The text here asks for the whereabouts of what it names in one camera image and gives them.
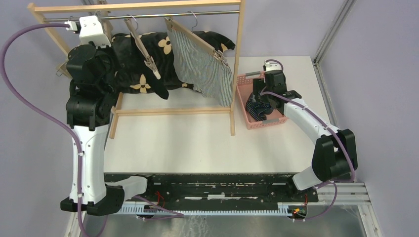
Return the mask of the navy striped underwear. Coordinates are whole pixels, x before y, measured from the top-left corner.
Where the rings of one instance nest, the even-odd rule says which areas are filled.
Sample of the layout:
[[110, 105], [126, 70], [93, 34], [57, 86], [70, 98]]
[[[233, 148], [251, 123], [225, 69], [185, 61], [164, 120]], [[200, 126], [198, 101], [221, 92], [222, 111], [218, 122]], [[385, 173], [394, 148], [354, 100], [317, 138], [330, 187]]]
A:
[[267, 120], [267, 115], [274, 111], [269, 103], [257, 102], [253, 93], [249, 95], [246, 101], [245, 110], [255, 121]]

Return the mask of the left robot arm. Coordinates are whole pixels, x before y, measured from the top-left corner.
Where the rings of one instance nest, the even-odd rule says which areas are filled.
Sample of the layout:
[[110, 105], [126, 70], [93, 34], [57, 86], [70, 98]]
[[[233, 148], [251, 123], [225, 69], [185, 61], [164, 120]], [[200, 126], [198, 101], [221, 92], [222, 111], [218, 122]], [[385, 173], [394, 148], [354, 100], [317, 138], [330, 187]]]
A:
[[119, 67], [109, 46], [83, 44], [68, 54], [66, 68], [72, 79], [66, 128], [73, 140], [73, 180], [69, 196], [60, 203], [63, 211], [105, 216], [119, 212], [123, 203], [136, 195], [145, 201], [155, 196], [155, 187], [142, 176], [105, 181], [104, 150], [111, 109], [118, 98], [115, 81]]

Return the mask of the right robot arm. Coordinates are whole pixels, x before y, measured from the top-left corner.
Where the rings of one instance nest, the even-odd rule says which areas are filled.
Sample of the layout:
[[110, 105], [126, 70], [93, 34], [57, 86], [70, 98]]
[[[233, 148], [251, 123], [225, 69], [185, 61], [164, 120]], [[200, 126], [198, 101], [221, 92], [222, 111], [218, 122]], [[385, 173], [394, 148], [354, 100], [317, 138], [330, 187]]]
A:
[[354, 133], [328, 123], [309, 108], [298, 92], [288, 90], [283, 71], [266, 71], [263, 78], [254, 79], [248, 101], [256, 104], [256, 118], [277, 110], [292, 120], [314, 144], [311, 165], [287, 181], [288, 199], [300, 200], [309, 188], [355, 180], [358, 162]]

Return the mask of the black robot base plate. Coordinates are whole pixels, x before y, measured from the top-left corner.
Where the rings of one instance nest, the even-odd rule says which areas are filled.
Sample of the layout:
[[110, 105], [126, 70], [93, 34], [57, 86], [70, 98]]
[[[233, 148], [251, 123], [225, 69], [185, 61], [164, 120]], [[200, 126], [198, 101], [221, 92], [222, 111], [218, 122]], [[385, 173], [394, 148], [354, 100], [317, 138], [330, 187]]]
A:
[[172, 211], [267, 211], [278, 203], [312, 204], [317, 192], [292, 191], [290, 173], [154, 173], [142, 174], [142, 197]]

